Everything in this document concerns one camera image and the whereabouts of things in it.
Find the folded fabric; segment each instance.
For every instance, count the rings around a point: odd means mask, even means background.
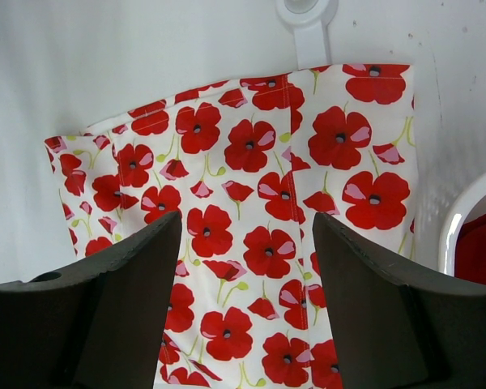
[[[77,259],[181,213],[157,383],[342,386],[313,217],[413,254],[411,80],[405,65],[234,79],[47,139]]]
[[[461,228],[455,248],[455,276],[486,285],[486,214]]]

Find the white surface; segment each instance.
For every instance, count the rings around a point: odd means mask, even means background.
[[[486,171],[486,0],[342,0],[330,47],[334,62],[416,66],[417,260],[435,268],[446,210]],[[45,138],[295,68],[272,0],[0,0],[0,282],[74,257]]]
[[[327,26],[335,17],[338,0],[275,0],[277,14],[293,33],[297,67],[309,69],[331,63]]]
[[[469,185],[450,207],[439,239],[439,271],[454,275],[455,247],[465,221],[486,214],[486,173]]]

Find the green stem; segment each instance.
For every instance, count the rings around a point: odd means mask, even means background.
[[[234,203],[236,203],[236,208],[237,208],[237,219],[240,220],[241,219],[240,202],[239,201],[235,201]]]
[[[216,304],[220,303],[220,297],[221,297],[221,289],[223,288],[225,282],[227,282],[224,279],[220,279],[220,288],[218,289],[218,296],[216,297]]]
[[[119,211],[119,207],[115,208],[115,212],[117,213],[117,217],[119,218],[119,221],[122,221],[122,214],[121,211]]]
[[[401,244],[399,245],[399,248],[398,248],[398,254],[400,254],[403,250],[403,246],[405,246],[405,240],[407,239],[407,233],[405,233],[403,235],[403,239],[402,239],[402,242]]]
[[[99,156],[100,152],[102,152],[101,149],[99,149],[97,151],[97,153],[94,155],[94,157],[92,158],[92,160],[90,161],[90,166],[88,167],[89,169],[94,169],[94,165],[96,164],[96,159],[97,157]]]
[[[281,165],[281,161],[279,160],[279,157],[277,156],[277,154],[274,152],[274,157],[275,157],[275,160],[277,160],[277,165],[279,165],[279,169],[281,169],[281,173],[283,174],[283,177],[286,175],[284,174],[284,170],[283,170],[283,166]]]
[[[243,370],[241,369],[241,364],[239,364],[239,366],[240,366],[240,383],[237,385],[236,389],[242,389],[241,385],[243,384]]]
[[[156,183],[159,184],[159,188],[162,189],[162,183],[160,182],[159,175],[156,173],[155,170],[152,170],[153,175],[155,176]]]
[[[189,368],[189,374],[191,374],[193,372],[193,367],[191,366],[190,362],[187,360],[187,358],[185,359],[185,363],[187,364],[187,367]]]
[[[392,143],[393,145],[397,146],[398,142],[402,140],[403,136],[405,135],[405,131],[407,131],[407,123],[408,123],[408,118],[405,118],[405,124],[403,125],[403,131],[401,135]]]
[[[411,141],[411,127],[412,127],[412,121],[414,120],[414,117],[412,116],[407,124],[407,142],[413,147],[416,147],[416,144]]]
[[[369,152],[369,156],[371,157],[371,161],[373,162],[374,165],[374,171],[376,172],[376,177],[380,177],[380,171],[378,170],[378,165],[374,160],[374,156],[370,150],[368,150],[368,152]]]
[[[224,300],[224,303],[221,305],[222,308],[225,307],[225,305],[227,304],[228,302],[228,298],[230,297],[230,295],[232,294],[232,292],[234,291],[234,289],[236,289],[237,286],[232,286],[229,290],[228,290],[228,293],[227,293],[227,296],[225,297],[225,300]]]
[[[266,296],[266,292],[265,292],[265,280],[262,281],[262,298],[268,300],[268,297]]]
[[[295,261],[295,264],[297,265],[297,269],[299,269],[299,272],[301,273],[302,279],[304,279],[305,278],[305,273],[302,271],[301,265],[299,264],[298,261]]]
[[[245,369],[245,363],[244,362],[241,363],[241,371],[243,372],[243,377],[245,377],[245,381],[246,381],[246,383],[249,384],[249,386],[258,387],[257,383],[250,383],[249,377],[246,375],[246,369]]]
[[[203,178],[205,177],[205,172],[207,171],[207,164],[209,163],[209,153],[205,155],[204,162],[203,162],[203,173],[202,173],[202,178],[200,178],[200,181],[203,181]]]
[[[324,174],[324,187],[322,188],[322,192],[326,193],[326,194],[329,194],[330,192],[327,191],[326,189],[326,184],[327,184],[327,174],[329,172],[326,172],[326,174]]]
[[[92,229],[90,229],[90,225],[87,223],[85,219],[76,219],[78,222],[82,221],[84,226],[87,228],[88,237],[92,237]]]
[[[198,363],[200,365],[203,365],[202,358],[203,358],[203,340],[202,340],[202,345],[200,346],[200,357],[198,358]]]
[[[317,324],[317,318],[318,318],[318,311],[321,310],[318,306],[313,306],[315,308],[315,319],[313,321],[313,325]]]
[[[416,239],[412,237],[412,244],[411,244],[411,255],[408,257],[411,261],[414,260],[414,254],[416,253],[416,245],[414,244],[414,241]]]
[[[318,71],[312,71],[313,72],[313,77],[315,78],[315,81],[313,82],[313,94],[317,91],[317,79],[319,72]]]
[[[193,347],[191,348],[191,351],[189,351],[188,353],[184,353],[183,351],[183,354],[186,356],[186,357],[190,357],[191,354],[193,353],[194,351],[194,348],[196,347],[196,344],[198,343],[198,335],[196,335],[196,338],[194,338],[194,342],[193,342]]]

